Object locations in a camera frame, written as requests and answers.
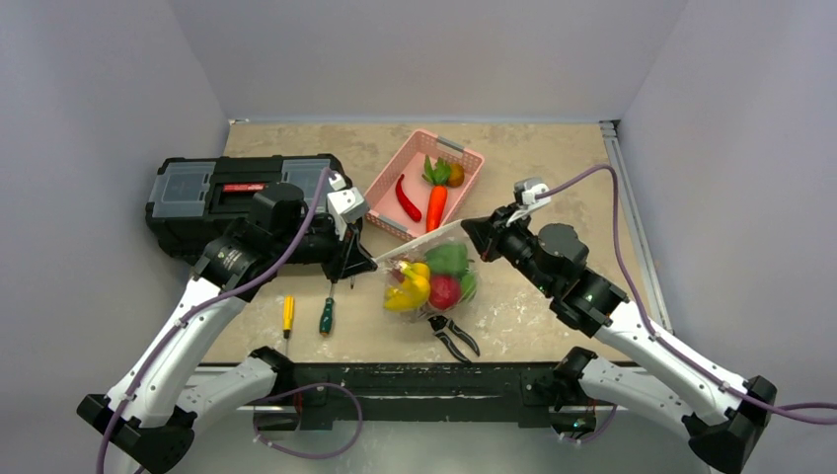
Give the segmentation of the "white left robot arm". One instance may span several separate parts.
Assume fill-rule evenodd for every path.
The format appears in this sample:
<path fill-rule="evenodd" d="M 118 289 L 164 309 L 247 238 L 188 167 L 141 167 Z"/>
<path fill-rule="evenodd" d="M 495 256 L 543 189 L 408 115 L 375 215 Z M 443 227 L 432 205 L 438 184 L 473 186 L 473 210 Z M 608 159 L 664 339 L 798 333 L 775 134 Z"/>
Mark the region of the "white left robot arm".
<path fill-rule="evenodd" d="M 303 240 L 319 207 L 326 211 L 328 244 L 313 260 L 326 278 L 335 282 L 375 269 L 358 241 L 368 204 L 357 188 L 322 178 L 306 199 L 294 185 L 266 185 L 250 211 L 205 246 L 178 306 L 131 370 L 108 392 L 90 394 L 78 405 L 78 415 L 102 437 L 97 472 L 105 471 L 108 450 L 116 447 L 139 472 L 166 473 L 220 417 L 251 402 L 280 404 L 298 393 L 293 362 L 268 347 L 195 387 L 188 380 L 259 289 L 283 266 L 304 261 Z"/>

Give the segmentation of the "green bell pepper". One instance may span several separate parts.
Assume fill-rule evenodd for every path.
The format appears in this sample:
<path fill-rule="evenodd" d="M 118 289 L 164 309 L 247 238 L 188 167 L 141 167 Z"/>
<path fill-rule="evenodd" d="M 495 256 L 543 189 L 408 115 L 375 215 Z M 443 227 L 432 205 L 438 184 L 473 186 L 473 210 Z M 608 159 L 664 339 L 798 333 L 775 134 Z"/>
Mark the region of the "green bell pepper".
<path fill-rule="evenodd" d="M 470 267 L 468 248 L 460 242 L 433 247 L 424 254 L 424 260 L 430 271 L 439 275 L 460 276 Z"/>

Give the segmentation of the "green striped watermelon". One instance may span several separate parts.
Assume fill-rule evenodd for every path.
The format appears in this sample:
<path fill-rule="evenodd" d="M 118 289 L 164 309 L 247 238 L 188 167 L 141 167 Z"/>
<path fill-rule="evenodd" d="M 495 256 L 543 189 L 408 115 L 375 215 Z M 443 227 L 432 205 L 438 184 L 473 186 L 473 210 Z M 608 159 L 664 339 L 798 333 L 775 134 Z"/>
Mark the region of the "green striped watermelon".
<path fill-rule="evenodd" d="M 460 279 L 461 302 L 471 301 L 476 293 L 478 286 L 477 275 L 474 272 L 464 273 Z"/>

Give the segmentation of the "red apple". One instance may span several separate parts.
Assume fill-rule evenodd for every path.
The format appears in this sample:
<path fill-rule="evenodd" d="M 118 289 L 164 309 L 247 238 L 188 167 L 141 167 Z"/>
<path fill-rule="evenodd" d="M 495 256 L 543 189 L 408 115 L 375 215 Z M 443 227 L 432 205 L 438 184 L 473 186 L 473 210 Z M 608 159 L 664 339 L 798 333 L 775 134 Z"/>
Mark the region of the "red apple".
<path fill-rule="evenodd" d="M 430 277 L 430 295 L 427 303 L 436 310 L 445 311 L 454 307 L 460 300 L 462 289 L 459 280 L 451 275 L 432 275 Z"/>

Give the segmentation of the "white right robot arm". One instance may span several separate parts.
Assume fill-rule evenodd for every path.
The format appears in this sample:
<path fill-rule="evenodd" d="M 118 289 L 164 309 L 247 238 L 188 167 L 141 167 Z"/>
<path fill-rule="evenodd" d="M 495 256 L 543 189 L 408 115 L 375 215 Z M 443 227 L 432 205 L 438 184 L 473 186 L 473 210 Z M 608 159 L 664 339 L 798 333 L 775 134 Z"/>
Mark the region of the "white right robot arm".
<path fill-rule="evenodd" d="M 749 379 L 699 355 L 655 322 L 639 303 L 587 265 L 588 247 L 562 223 L 528 228 L 511 207 L 488 217 L 464 219 L 466 232 L 486 263 L 505 258 L 550 300 L 569 328 L 616 349 L 644 369 L 620 375 L 594 358 L 557 371 L 554 387 L 564 400 L 588 394 L 610 400 L 686 438 L 691 450 L 722 473 L 742 472 L 770 416 L 776 386 Z"/>

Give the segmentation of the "pink perforated plastic basket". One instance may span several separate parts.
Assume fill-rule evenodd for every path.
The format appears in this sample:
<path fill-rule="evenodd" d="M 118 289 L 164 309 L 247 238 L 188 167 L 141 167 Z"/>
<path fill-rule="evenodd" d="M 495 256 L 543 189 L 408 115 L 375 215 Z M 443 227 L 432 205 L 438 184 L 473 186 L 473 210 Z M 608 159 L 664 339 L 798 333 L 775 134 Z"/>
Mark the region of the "pink perforated plastic basket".
<path fill-rule="evenodd" d="M 426 217 L 427 202 L 432 185 L 424 178 L 425 164 L 439 158 L 446 163 L 459 163 L 465 170 L 465 181 L 459 188 L 448 190 L 441 225 L 454 220 L 467 196 L 476 184 L 485 164 L 482 154 L 463 147 L 425 129 L 415 130 L 372 182 L 365 193 L 370 210 L 366 220 L 386 232 L 410 241 L 425 233 L 425 221 L 412 222 L 399 205 L 395 186 L 404 174 L 403 187 L 410 200 Z"/>

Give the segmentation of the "clear dotted zip top bag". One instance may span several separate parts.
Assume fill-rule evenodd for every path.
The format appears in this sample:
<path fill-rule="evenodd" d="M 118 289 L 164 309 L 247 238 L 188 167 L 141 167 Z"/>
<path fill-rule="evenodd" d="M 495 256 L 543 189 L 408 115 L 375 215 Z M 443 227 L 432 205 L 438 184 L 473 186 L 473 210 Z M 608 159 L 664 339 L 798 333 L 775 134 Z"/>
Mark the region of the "clear dotted zip top bag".
<path fill-rule="evenodd" d="M 377 271 L 377 274 L 380 276 L 380 278 L 382 280 L 382 283 L 383 283 L 383 292 L 382 292 L 382 299 L 381 299 L 382 308 L 383 308 L 386 288 L 388 286 L 398 286 L 389 277 L 389 268 L 390 268 L 390 263 L 392 261 L 403 260 L 403 261 L 407 261 L 407 262 L 423 262 L 423 263 L 425 263 L 424 254 L 429 249 L 431 249 L 433 247 L 436 247 L 440 244 L 453 243 L 453 242 L 464 243 L 468 248 L 468 258 L 469 258 L 469 262 L 470 262 L 470 267 L 467 270 L 467 272 L 474 272 L 477 275 L 477 279 L 478 279 L 478 286 L 477 286 L 477 290 L 476 290 L 476 293 L 477 293 L 478 288 L 479 288 L 480 280 L 479 280 L 479 274 L 478 274 L 478 269 L 477 269 L 476 251 L 475 251 L 475 249 L 472 245 L 472 242 L 471 242 L 470 238 L 465 234 L 464 230 L 462 229 L 461 223 L 459 221 L 456 221 L 454 223 L 443 225 L 443 226 L 439 227 L 438 229 L 436 229 L 434 231 L 431 231 L 430 233 L 425 234 L 425 235 L 419 237 L 418 239 L 415 239 L 415 240 L 413 240 L 413 241 L 411 241 L 411 242 L 409 242 L 409 243 L 407 243 L 407 244 L 405 244 L 405 245 L 403 245 L 403 246 L 401 246 L 401 247 L 399 247 L 395 250 L 392 250 L 392 251 L 390 251 L 390 252 L 388 252 L 388 253 L 386 253 L 386 254 L 384 254 L 384 255 L 382 255 L 382 256 L 380 256 L 376 259 L 376 263 L 379 266 L 379 270 Z M 454 277 L 456 277 L 459 280 L 461 276 L 462 275 L 454 276 Z M 458 313 L 462 312 L 462 310 L 464 310 L 469 305 L 471 305 L 471 303 L 476 298 L 476 293 L 475 293 L 475 295 L 474 295 L 474 297 L 471 301 L 461 302 L 459 300 L 459 302 L 454 307 L 449 308 L 445 311 L 436 310 L 435 308 L 432 308 L 427 302 L 421 308 L 419 308 L 417 310 L 413 310 L 413 311 L 393 312 L 393 311 L 388 311 L 384 308 L 383 308 L 383 310 L 388 314 L 393 314 L 393 315 L 396 315 L 396 316 L 400 316 L 400 317 L 403 317 L 405 319 L 409 319 L 411 321 L 428 321 L 428 318 L 430 316 L 433 316 L 433 315 L 436 315 L 436 314 L 444 315 L 447 318 L 450 318 L 450 319 L 453 320 Z"/>

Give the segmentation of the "yellow banana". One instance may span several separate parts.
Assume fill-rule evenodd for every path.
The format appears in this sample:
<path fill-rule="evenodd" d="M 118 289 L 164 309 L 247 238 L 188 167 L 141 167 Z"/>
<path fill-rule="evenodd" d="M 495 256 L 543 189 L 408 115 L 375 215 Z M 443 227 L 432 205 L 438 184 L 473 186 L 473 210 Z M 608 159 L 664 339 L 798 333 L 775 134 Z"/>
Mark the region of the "yellow banana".
<path fill-rule="evenodd" d="M 421 308 L 430 295 L 430 269 L 423 262 L 408 262 L 404 270 L 405 281 L 385 290 L 383 308 L 393 312 L 413 311 Z"/>

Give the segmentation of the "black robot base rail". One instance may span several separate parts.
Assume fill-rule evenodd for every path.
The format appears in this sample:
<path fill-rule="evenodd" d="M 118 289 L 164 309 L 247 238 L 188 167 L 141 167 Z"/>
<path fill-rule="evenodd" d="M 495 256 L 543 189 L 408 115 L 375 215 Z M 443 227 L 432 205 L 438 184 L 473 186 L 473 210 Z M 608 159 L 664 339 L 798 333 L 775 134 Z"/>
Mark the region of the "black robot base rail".
<path fill-rule="evenodd" d="M 264 432 L 329 430 L 337 421 L 511 423 L 583 436 L 608 404 L 585 395 L 573 362 L 283 364 L 279 400 L 250 405 Z"/>

